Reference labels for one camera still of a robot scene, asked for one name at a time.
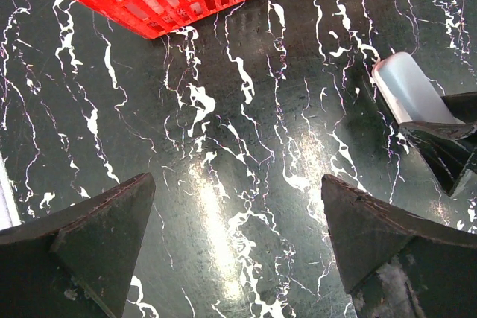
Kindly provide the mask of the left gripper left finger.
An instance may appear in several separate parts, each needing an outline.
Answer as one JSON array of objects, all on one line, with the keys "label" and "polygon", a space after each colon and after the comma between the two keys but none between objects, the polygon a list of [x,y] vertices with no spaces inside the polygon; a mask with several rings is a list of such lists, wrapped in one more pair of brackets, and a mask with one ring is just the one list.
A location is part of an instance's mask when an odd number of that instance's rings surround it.
[{"label": "left gripper left finger", "polygon": [[121,317],[155,195],[152,174],[1,231],[2,317]]}]

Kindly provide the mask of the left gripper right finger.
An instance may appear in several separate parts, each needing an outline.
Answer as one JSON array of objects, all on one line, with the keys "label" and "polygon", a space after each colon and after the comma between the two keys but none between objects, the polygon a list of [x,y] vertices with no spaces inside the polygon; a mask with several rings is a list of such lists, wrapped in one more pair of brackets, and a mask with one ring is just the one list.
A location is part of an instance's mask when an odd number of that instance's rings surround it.
[{"label": "left gripper right finger", "polygon": [[358,317],[476,316],[476,235],[329,174],[321,199],[341,282]]}]

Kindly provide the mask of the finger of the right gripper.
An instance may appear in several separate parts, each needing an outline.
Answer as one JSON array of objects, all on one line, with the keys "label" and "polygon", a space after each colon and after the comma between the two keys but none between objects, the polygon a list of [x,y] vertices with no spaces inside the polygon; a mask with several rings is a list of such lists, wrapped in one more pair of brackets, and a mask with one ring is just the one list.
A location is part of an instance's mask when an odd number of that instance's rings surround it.
[{"label": "finger of the right gripper", "polygon": [[419,152],[441,189],[452,196],[476,171],[476,123],[403,122],[399,131]]},{"label": "finger of the right gripper", "polygon": [[465,92],[441,97],[452,115],[464,123],[477,120],[477,92]]}]

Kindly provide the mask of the small light blue stapler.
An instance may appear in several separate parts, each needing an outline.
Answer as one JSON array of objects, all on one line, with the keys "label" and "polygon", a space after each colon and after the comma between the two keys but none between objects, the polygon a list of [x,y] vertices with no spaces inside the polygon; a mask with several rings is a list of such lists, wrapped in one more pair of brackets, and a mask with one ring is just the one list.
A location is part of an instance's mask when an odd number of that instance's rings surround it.
[{"label": "small light blue stapler", "polygon": [[372,78],[398,124],[460,122],[409,53],[397,52],[377,63]]}]

